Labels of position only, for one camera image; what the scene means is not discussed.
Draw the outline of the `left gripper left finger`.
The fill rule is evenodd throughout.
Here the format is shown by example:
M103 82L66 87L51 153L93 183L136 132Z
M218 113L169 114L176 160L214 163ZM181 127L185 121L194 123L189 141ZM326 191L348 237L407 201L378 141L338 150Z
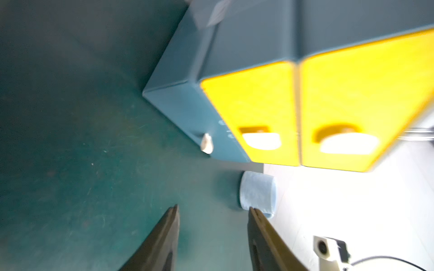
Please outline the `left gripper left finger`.
M173 271L180 233L178 205L167 209L121 271Z

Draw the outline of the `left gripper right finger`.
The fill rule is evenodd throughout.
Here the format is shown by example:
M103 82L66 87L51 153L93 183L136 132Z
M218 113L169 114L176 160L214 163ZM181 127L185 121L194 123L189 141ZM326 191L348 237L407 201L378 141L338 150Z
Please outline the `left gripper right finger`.
M250 258L254 271L305 271L261 210L251 207L248 220Z

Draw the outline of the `teal drawer cabinet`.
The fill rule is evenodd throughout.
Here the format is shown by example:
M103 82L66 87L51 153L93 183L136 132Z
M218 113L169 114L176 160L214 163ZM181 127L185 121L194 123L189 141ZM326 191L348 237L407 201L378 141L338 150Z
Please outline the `teal drawer cabinet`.
M433 26L432 1L193 1L142 95Z

